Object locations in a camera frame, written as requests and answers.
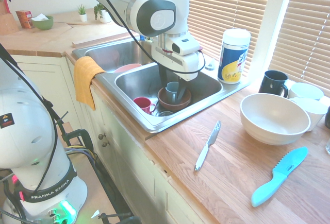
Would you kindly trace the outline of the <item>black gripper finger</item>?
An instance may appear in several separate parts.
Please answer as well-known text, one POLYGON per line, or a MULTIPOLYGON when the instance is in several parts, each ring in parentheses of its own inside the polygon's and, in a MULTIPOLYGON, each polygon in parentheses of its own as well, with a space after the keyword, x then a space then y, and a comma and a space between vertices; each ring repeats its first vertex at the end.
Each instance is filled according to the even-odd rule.
POLYGON ((165 88, 168 84, 167 68, 164 67, 161 64, 158 64, 158 69, 159 69, 159 76, 160 76, 161 85, 162 85, 163 88, 165 88))
POLYGON ((178 79, 178 90, 177 90, 177 94, 176 94, 176 101, 180 101, 185 93, 187 87, 187 82, 182 79, 179 78, 178 79))

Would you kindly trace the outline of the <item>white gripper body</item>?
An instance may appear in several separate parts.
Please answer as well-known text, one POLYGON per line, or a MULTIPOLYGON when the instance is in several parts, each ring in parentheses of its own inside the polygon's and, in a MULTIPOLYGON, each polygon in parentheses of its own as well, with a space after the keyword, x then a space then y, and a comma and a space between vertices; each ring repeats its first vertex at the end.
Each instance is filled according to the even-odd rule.
POLYGON ((156 45, 152 45, 152 57, 158 63, 167 68, 167 72, 173 72, 185 81, 191 81, 197 77, 200 65, 199 52, 180 55, 176 52, 164 51, 156 45))

